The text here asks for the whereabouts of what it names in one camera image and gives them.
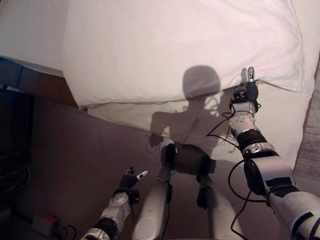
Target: humanoid robot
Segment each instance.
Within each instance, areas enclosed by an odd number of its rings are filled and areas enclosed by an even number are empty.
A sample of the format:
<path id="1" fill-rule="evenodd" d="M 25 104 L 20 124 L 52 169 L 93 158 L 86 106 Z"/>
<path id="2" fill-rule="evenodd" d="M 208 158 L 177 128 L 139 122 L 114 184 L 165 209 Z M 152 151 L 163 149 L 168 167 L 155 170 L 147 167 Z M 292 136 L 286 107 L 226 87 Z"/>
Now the humanoid robot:
<path id="1" fill-rule="evenodd" d="M 254 68 L 249 67 L 247 81 L 236 87 L 233 99 L 230 100 L 231 114 L 227 117 L 243 156 L 240 163 L 244 162 L 244 173 L 250 188 L 247 198 L 242 198 L 246 204 L 250 201 L 251 192 L 263 196 L 267 206 L 272 208 L 293 240 L 320 240 L 320 199 L 296 187 L 290 166 L 255 126 L 259 104 L 254 75 Z M 132 240 L 163 239 L 166 205 L 172 194 L 170 178 L 176 154 L 179 153 L 174 144 L 165 147 L 162 167 L 134 223 Z M 205 155 L 196 177 L 200 183 L 197 204 L 207 209 L 210 239 L 246 239 L 232 205 L 219 193 L 209 177 L 211 164 L 212 160 Z M 114 240 L 122 231 L 125 219 L 131 212 L 131 205 L 139 200 L 139 193 L 131 188 L 148 174 L 147 171 L 137 176 L 133 173 L 133 168 L 129 168 L 108 207 L 82 240 Z"/>

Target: bed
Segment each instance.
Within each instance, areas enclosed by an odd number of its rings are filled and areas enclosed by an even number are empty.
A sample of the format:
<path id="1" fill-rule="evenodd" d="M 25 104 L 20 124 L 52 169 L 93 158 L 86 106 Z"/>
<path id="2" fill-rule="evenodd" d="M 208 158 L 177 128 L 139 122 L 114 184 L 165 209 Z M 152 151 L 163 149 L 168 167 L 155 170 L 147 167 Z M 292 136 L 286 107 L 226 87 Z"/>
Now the bed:
<path id="1" fill-rule="evenodd" d="M 0 56 L 64 77 L 79 108 L 150 133 L 150 148 L 163 136 L 232 162 L 241 154 L 206 134 L 229 111 L 243 68 L 254 66 L 256 125 L 293 168 L 319 58 L 319 10 L 316 0 L 2 0 Z M 228 125 L 215 133 L 225 137 Z"/>

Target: pillow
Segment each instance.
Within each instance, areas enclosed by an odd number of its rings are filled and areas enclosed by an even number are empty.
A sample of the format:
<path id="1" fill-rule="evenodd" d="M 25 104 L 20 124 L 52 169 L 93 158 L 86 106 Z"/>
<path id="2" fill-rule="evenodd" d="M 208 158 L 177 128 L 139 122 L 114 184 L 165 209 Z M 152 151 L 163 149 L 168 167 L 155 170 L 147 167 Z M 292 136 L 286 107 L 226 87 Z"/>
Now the pillow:
<path id="1" fill-rule="evenodd" d="M 302 65 L 290 0 L 70 0 L 62 71 L 80 107 L 212 93 L 250 66 L 303 91 Z"/>

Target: wire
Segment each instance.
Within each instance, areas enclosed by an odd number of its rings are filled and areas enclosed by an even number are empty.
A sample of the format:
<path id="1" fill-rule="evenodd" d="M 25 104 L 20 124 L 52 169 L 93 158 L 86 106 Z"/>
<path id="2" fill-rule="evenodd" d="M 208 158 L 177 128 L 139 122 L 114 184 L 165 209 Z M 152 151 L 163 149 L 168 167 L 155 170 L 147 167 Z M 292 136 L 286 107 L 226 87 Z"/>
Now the wire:
<path id="1" fill-rule="evenodd" d="M 59 234 L 59 240 L 66 240 L 67 239 L 67 237 L 68 237 L 67 228 L 72 228 L 72 230 L 73 230 L 73 236 L 72 236 L 72 238 L 70 240 L 74 240 L 76 238 L 77 230 L 76 230 L 75 226 L 73 226 L 73 225 L 62 226 L 59 223 L 57 223 L 57 225 L 62 228 L 61 231 L 60 231 L 60 234 Z M 63 231 L 65 231 L 65 237 L 64 238 L 62 238 L 62 232 Z"/>
<path id="2" fill-rule="evenodd" d="M 234 172 L 234 170 L 236 169 L 236 167 L 238 167 L 240 164 L 242 164 L 245 160 L 241 160 L 239 161 L 236 165 L 233 166 L 233 168 L 230 170 L 229 172 L 229 176 L 228 176 L 228 185 L 229 185 L 229 188 L 231 189 L 231 191 L 240 199 L 242 200 L 245 200 L 247 202 L 251 202 L 251 203 L 266 203 L 267 201 L 266 200 L 254 200 L 254 199 L 246 199 L 245 197 L 239 195 L 235 190 L 234 188 L 232 187 L 231 185 L 231 176 Z"/>
<path id="3" fill-rule="evenodd" d="M 211 136 L 211 134 L 214 132 L 214 130 L 216 130 L 221 124 L 223 124 L 225 121 L 229 120 L 228 118 L 222 120 L 221 122 L 219 122 L 207 135 L 206 137 Z"/>
<path id="4" fill-rule="evenodd" d="M 226 140 L 225 138 L 223 138 L 223 137 L 221 137 L 221 136 L 219 136 L 219 135 L 210 134 L 210 135 L 207 135 L 207 137 L 217 137 L 217 138 L 222 139 L 222 140 L 224 140 L 225 142 L 227 142 L 227 143 L 229 143 L 229 144 L 231 144 L 231 145 L 235 146 L 237 149 L 239 149 L 239 150 L 240 150 L 239 146 L 235 145 L 233 142 L 228 141 L 228 140 Z"/>
<path id="5" fill-rule="evenodd" d="M 164 229 L 163 229 L 163 233 L 162 233 L 162 238 L 161 238 L 161 240 L 163 240 L 164 237 L 165 237 L 165 233 L 166 233 L 167 226 L 168 226 L 168 222 L 169 222 L 169 218 L 170 218 L 170 204 L 167 203 L 167 206 L 168 206 L 168 217 L 166 218 L 166 223 L 165 223 L 165 226 L 164 226 Z"/>
<path id="6" fill-rule="evenodd" d="M 134 206 L 133 204 L 131 205 L 131 213 L 132 213 L 132 222 L 135 222 L 135 215 L 134 215 Z"/>
<path id="7" fill-rule="evenodd" d="M 237 218 L 240 216 L 240 214 L 242 214 L 242 212 L 245 210 L 245 208 L 247 206 L 247 203 L 249 201 L 250 194 L 251 194 L 251 190 L 249 191 L 248 195 L 246 196 L 245 202 L 244 202 L 241 210 L 234 216 L 233 221 L 232 221 L 231 226 L 230 226 L 231 231 L 234 232 L 235 234 L 237 234 L 238 236 L 240 236 L 241 238 L 243 238 L 244 240 L 249 240 L 249 239 L 246 238 L 245 236 L 243 236 L 241 233 L 239 233 L 236 230 L 234 230 L 234 224 L 235 224 Z"/>

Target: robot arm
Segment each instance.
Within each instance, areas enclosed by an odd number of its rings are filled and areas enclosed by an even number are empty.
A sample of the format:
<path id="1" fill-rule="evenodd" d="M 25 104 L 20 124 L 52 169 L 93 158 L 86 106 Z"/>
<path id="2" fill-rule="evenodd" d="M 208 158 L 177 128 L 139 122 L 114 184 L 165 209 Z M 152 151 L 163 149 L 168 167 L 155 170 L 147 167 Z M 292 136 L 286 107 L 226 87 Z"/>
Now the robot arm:
<path id="1" fill-rule="evenodd" d="M 264 196 L 295 240 L 320 240 L 320 199 L 296 187 L 291 167 L 255 126 L 258 88 L 254 68 L 237 87 L 230 103 L 229 125 L 244 158 L 248 187 Z"/>
<path id="2" fill-rule="evenodd" d="M 133 175 L 133 167 L 122 177 L 119 188 L 114 192 L 96 224 L 90 228 L 81 240 L 114 240 L 124 228 L 125 220 L 131 212 L 131 205 L 139 201 L 138 190 L 131 188 L 148 172 Z"/>

